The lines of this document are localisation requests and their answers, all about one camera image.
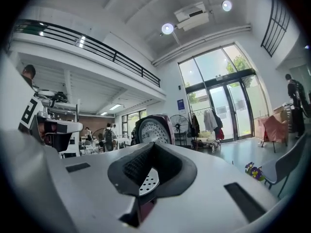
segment glass door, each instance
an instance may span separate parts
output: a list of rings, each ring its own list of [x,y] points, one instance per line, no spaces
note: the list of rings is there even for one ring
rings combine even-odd
[[[245,139],[253,135],[251,110],[240,82],[225,83],[208,89],[211,104],[223,122],[223,142]]]

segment black slot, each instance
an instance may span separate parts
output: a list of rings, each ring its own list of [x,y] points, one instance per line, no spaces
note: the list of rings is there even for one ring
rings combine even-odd
[[[193,16],[196,16],[196,15],[199,15],[199,14],[203,14],[203,10],[199,10],[197,12],[191,13],[191,14],[189,14],[189,17],[193,17]]]
[[[239,184],[231,183],[224,187],[250,223],[266,213]]]
[[[72,173],[72,172],[75,172],[75,171],[78,171],[78,170],[81,170],[87,167],[90,167],[90,165],[84,162],[84,163],[80,163],[80,164],[73,165],[73,166],[67,166],[66,169],[68,173]]]

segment black fan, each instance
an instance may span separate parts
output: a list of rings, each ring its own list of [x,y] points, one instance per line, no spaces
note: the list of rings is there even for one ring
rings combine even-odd
[[[183,136],[183,139],[185,142],[186,141],[186,135],[187,135],[187,131],[188,131],[188,127],[189,127],[189,123],[188,120],[181,115],[174,115],[170,117],[173,129],[174,129],[174,134],[178,134],[178,138],[180,141],[180,146],[181,144],[181,139]]]

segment perforated metal disc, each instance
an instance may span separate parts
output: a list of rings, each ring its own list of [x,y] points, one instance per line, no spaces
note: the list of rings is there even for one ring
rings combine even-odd
[[[141,143],[170,143],[170,135],[164,126],[153,118],[146,119],[141,123],[138,135]]]
[[[155,169],[151,169],[144,183],[139,188],[139,196],[152,192],[159,185],[159,176]]]

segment gray chair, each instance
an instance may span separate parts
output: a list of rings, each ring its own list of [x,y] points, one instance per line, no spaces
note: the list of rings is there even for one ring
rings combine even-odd
[[[268,182],[269,190],[271,189],[272,185],[279,183],[286,177],[286,180],[278,194],[280,196],[291,171],[293,171],[300,160],[302,151],[305,147],[307,140],[306,133],[304,133],[300,139],[296,142],[296,144],[292,147],[290,151],[284,154],[277,160],[271,160],[262,165],[261,171],[263,176],[265,176],[265,184]]]

